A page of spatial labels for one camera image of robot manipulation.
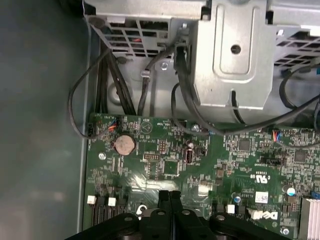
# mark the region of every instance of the black cable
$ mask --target black cable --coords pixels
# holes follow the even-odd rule
[[[317,121],[319,112],[320,112],[320,102],[317,102],[314,108],[314,116],[313,116],[313,127],[317,133],[319,132],[318,121]]]
[[[318,101],[320,98],[320,95],[317,95],[314,98],[312,98],[311,100],[309,100],[306,103],[302,104],[301,106],[297,107],[296,109],[294,109],[290,112],[287,112],[281,116],[277,116],[275,118],[269,119],[267,121],[259,122],[259,123],[252,124],[252,125],[247,125],[242,128],[220,130],[220,129],[217,129],[216,127],[210,125],[202,118],[202,116],[200,115],[200,113],[196,107],[196,104],[193,101],[192,94],[191,94],[191,86],[189,84],[188,75],[187,75],[187,64],[186,64],[186,59],[185,59],[185,54],[184,54],[183,48],[177,49],[175,66],[176,66],[176,71],[178,74],[178,79],[179,79],[179,83],[180,83],[180,87],[181,87],[183,100],[184,100],[187,108],[191,112],[192,116],[194,116],[196,121],[200,125],[202,125],[204,128],[208,129],[209,131],[211,131],[217,135],[221,135],[221,136],[238,135],[238,134],[245,133],[245,132],[252,132],[252,131],[256,131],[258,129],[266,128],[269,125],[276,125],[276,124],[285,122],[285,121],[297,116],[298,114],[300,114],[304,110],[306,110],[311,104]]]
[[[176,90],[177,90],[178,87],[179,87],[179,83],[174,85],[174,87],[172,89],[172,92],[171,92],[171,114],[172,114],[172,120],[173,120],[174,124],[178,128],[180,128],[181,130],[183,130],[186,134],[195,135],[195,136],[208,136],[209,132],[203,132],[203,131],[195,132],[195,131],[192,131],[192,130],[186,128],[185,126],[183,126],[181,124],[181,122],[177,119],[177,116],[176,116],[176,111],[177,111],[177,109],[176,109],[176,107],[177,107],[177,104],[176,104]]]
[[[160,52],[157,56],[155,56],[145,67],[145,70],[150,71],[157,61],[166,58],[167,56],[172,54],[174,51],[175,51],[175,46],[174,45],[169,46],[166,50]],[[138,110],[137,110],[138,116],[142,116],[144,111],[144,107],[145,107],[146,99],[148,95],[149,82],[150,82],[149,77],[144,77],[142,79],[141,97],[139,100]]]
[[[237,99],[236,99],[236,91],[232,91],[231,92],[231,105],[233,107],[233,113],[234,113],[236,119],[239,121],[239,123],[246,124],[245,121],[243,120],[243,118],[241,117],[240,112],[238,110],[238,103],[237,103]]]
[[[107,60],[104,58],[101,61],[101,112],[103,114],[108,113],[108,105],[107,105],[107,85],[108,85],[108,64]]]
[[[94,106],[95,113],[100,113],[100,109],[101,109],[101,87],[102,87],[102,68],[103,68],[102,63],[103,63],[103,59],[98,65],[98,79],[96,83],[96,97],[95,97],[95,106]]]
[[[318,65],[313,65],[313,66],[302,66],[292,72],[288,72],[287,75],[283,78],[280,87],[279,87],[279,95],[280,95],[280,99],[283,103],[283,105],[288,108],[288,109],[295,109],[297,108],[296,105],[294,105],[287,96],[286,93],[286,84],[289,81],[289,79],[296,73],[296,72],[301,72],[301,71],[305,71],[305,70],[311,70],[311,69],[317,69],[320,67],[320,64]]]
[[[202,116],[200,115],[196,104],[193,101],[192,94],[191,94],[191,86],[189,84],[188,79],[188,71],[187,71],[187,64],[185,59],[185,53],[183,48],[177,48],[177,55],[176,55],[176,63],[175,63],[178,80],[180,83],[181,93],[183,100],[185,102],[186,107],[190,111],[191,115],[195,118],[198,124],[202,125],[204,128],[208,129],[209,131],[223,136],[224,132],[215,128],[211,124],[207,123]]]
[[[148,95],[149,82],[150,82],[149,77],[144,77],[142,79],[141,97],[139,100],[138,111],[137,111],[138,116],[142,116],[143,111],[144,111],[144,107],[145,107],[146,99],[147,99],[147,95]]]
[[[128,86],[126,84],[124,76],[120,72],[120,69],[118,67],[117,60],[116,60],[115,56],[113,54],[110,54],[108,56],[108,58],[109,58],[109,68],[110,69],[112,68],[114,70],[114,73],[116,75],[116,79],[118,79],[118,82],[119,82],[120,87],[122,89],[123,95],[124,95],[124,97],[125,97],[125,99],[127,101],[127,106],[128,106],[128,109],[129,109],[129,113],[127,113],[127,114],[129,114],[129,115],[137,115],[135,107],[134,107],[134,104],[133,104],[132,99],[131,99],[131,95],[129,93]]]
[[[107,57],[106,61],[109,66],[109,70],[110,70],[111,76],[113,78],[114,86],[115,86],[116,92],[119,96],[119,100],[120,100],[121,106],[123,108],[124,114],[131,115],[131,111],[129,109],[128,102],[127,102],[127,99],[125,98],[125,95],[122,91],[121,85],[118,80],[118,76],[117,76],[116,72],[114,71],[114,69],[112,68],[110,57]]]
[[[86,79],[87,75],[91,72],[91,70],[93,68],[95,68],[100,62],[101,60],[110,53],[110,49],[105,50],[103,53],[100,54],[100,56],[92,63],[92,65],[87,69],[87,71],[85,71],[85,73],[76,81],[76,83],[74,84],[74,86],[71,88],[70,92],[69,92],[69,96],[68,96],[68,116],[70,118],[70,122],[71,125],[74,129],[74,131],[82,138],[84,139],[88,139],[88,140],[92,140],[92,139],[98,139],[101,136],[105,135],[106,133],[108,133],[108,129],[104,130],[103,132],[99,133],[98,135],[95,136],[87,136],[84,135],[80,132],[80,130],[78,129],[76,122],[75,122],[75,118],[74,118],[74,113],[73,113],[73,106],[72,106],[72,100],[74,98],[74,94],[75,91],[77,89],[77,87],[79,86],[79,84]]]

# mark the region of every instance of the cable tie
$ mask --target cable tie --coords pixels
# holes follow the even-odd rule
[[[141,77],[143,77],[143,78],[150,78],[150,75],[151,75],[151,71],[150,70],[142,70],[141,71]]]

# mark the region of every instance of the screw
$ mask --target screw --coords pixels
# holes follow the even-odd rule
[[[189,212],[188,210],[183,210],[181,213],[182,213],[183,215],[189,215],[189,214],[190,214],[190,212]]]
[[[283,234],[283,235],[288,235],[289,233],[290,233],[290,231],[289,231],[288,228],[284,228],[284,229],[282,230],[282,234]]]
[[[106,160],[107,155],[103,151],[101,151],[99,152],[98,157],[100,160]]]
[[[216,219],[218,219],[219,221],[226,220],[226,218],[224,216],[221,216],[221,215],[216,216]]]
[[[166,62],[161,63],[161,69],[163,71],[167,70],[167,68],[168,68],[168,63],[166,63]]]
[[[200,126],[198,124],[195,124],[191,127],[191,131],[194,131],[194,132],[200,132]]]
[[[124,56],[120,56],[116,59],[116,61],[118,64],[126,64],[128,60]]]

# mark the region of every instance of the screw hole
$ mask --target screw hole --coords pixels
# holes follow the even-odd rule
[[[237,45],[237,44],[232,45],[231,52],[233,54],[239,54],[241,52],[241,47],[239,45]]]

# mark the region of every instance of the metal bracket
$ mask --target metal bracket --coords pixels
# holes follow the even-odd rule
[[[190,80],[201,106],[262,109],[272,89],[276,29],[266,24],[266,0],[217,0],[211,19],[190,31]]]

